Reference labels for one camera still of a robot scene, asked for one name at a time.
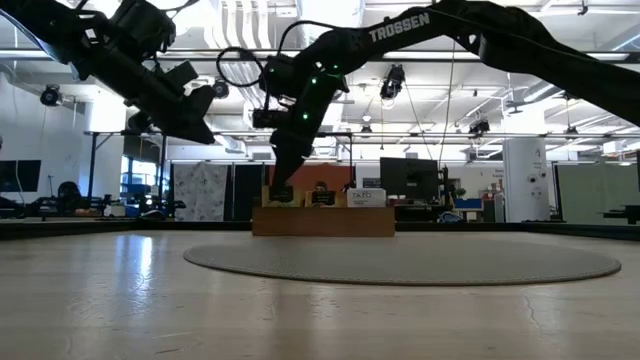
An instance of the floral backdrop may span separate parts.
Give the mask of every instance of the floral backdrop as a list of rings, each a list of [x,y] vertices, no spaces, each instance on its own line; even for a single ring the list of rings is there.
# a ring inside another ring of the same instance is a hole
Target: floral backdrop
[[[176,210],[177,221],[224,220],[227,168],[206,162],[174,166],[174,198],[187,205]]]

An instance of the floor wood grain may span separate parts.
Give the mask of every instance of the floor wood grain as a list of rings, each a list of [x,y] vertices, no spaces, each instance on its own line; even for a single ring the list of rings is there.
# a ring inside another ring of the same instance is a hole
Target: floor wood grain
[[[217,272],[182,258],[193,245],[248,236],[138,232],[2,242],[1,358],[640,358],[640,243],[397,235],[558,244],[623,265],[610,277],[529,287],[313,284]]]

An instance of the black robotic arm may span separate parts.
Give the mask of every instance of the black robotic arm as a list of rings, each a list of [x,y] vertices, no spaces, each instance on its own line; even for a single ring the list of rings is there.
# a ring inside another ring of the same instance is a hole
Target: black robotic arm
[[[281,186],[310,156],[312,143],[344,76],[368,60],[446,35],[493,68],[528,73],[640,125],[640,74],[603,63],[557,42],[525,11],[491,2],[442,0],[414,7],[367,28],[334,28],[290,58],[270,57],[261,87],[295,99],[286,112],[257,110],[254,124],[276,128],[274,185]]]
[[[187,1],[185,7],[196,1]],[[184,94],[184,85],[198,76],[188,62],[167,73],[142,64],[175,40],[175,25],[166,11],[145,0],[123,0],[107,19],[100,12],[82,6],[71,9],[55,0],[2,0],[0,15],[51,58],[69,64],[76,79],[92,75],[124,97],[127,106],[140,109],[129,121],[138,129],[153,124],[169,136],[214,142],[203,121],[213,88]]]

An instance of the wooden platform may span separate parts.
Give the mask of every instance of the wooden platform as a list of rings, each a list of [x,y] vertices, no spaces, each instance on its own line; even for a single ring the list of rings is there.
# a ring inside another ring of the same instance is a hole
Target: wooden platform
[[[256,236],[395,236],[393,208],[253,209]]]

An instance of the circular gray mat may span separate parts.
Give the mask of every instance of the circular gray mat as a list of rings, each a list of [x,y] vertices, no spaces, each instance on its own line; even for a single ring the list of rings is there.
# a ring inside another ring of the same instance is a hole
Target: circular gray mat
[[[616,259],[596,253],[483,237],[252,238],[196,246],[184,258],[243,274],[373,285],[548,283],[621,269]]]

